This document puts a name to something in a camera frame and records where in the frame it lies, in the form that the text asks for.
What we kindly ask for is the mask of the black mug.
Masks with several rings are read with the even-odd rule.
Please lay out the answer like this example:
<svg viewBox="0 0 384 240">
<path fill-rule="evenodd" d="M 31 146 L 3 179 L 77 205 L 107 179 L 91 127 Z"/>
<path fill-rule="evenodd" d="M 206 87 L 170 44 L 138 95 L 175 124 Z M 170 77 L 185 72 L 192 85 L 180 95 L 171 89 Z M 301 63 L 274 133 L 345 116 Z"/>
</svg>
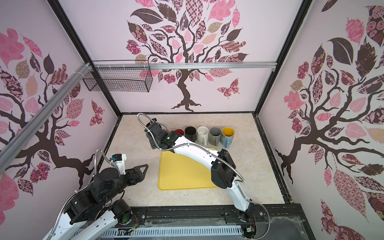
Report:
<svg viewBox="0 0 384 240">
<path fill-rule="evenodd" d="M 184 132 L 185 138 L 187 138 L 189 141 L 195 142 L 197 140 L 197 130 L 195 127 L 186 127 Z"/>
</svg>

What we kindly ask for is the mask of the white ribbed mug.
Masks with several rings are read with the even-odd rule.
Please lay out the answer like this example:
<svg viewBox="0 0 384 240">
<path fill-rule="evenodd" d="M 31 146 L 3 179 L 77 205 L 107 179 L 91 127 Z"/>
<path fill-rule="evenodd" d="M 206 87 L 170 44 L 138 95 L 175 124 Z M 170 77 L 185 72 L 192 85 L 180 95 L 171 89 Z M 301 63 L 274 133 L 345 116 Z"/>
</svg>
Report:
<svg viewBox="0 0 384 240">
<path fill-rule="evenodd" d="M 209 143 L 209 129 L 205 126 L 200 126 L 197 129 L 197 141 L 207 146 Z"/>
</svg>

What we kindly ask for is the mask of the grey mug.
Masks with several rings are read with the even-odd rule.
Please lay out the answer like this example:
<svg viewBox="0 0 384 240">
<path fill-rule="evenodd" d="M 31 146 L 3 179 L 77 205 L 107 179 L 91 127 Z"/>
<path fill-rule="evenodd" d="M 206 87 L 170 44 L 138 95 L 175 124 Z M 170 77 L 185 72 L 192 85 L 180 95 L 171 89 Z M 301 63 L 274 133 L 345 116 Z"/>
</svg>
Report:
<svg viewBox="0 0 384 240">
<path fill-rule="evenodd" d="M 213 146 L 218 146 L 221 142 L 222 131 L 220 128 L 213 127 L 209 131 L 209 143 Z"/>
</svg>

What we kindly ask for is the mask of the blue butterfly mug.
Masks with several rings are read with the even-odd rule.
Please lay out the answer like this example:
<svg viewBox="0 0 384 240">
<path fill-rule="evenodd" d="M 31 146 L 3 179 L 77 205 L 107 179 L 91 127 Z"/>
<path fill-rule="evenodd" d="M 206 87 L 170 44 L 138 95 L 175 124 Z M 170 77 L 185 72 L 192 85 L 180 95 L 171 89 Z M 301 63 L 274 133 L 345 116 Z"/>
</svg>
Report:
<svg viewBox="0 0 384 240">
<path fill-rule="evenodd" d="M 234 135 L 235 135 L 234 129 L 230 127 L 225 127 L 222 129 L 221 144 L 224 146 L 224 148 L 228 149 L 231 146 Z"/>
</svg>

